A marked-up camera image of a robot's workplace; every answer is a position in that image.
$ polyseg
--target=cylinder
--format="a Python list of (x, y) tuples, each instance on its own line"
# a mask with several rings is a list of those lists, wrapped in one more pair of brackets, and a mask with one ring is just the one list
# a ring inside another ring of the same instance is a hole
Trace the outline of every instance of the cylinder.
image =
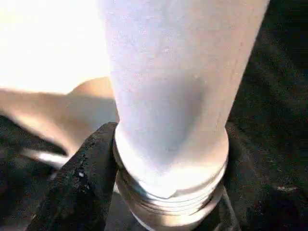
[(268, 0), (104, 0), (127, 173), (168, 199), (222, 177), (225, 124)]

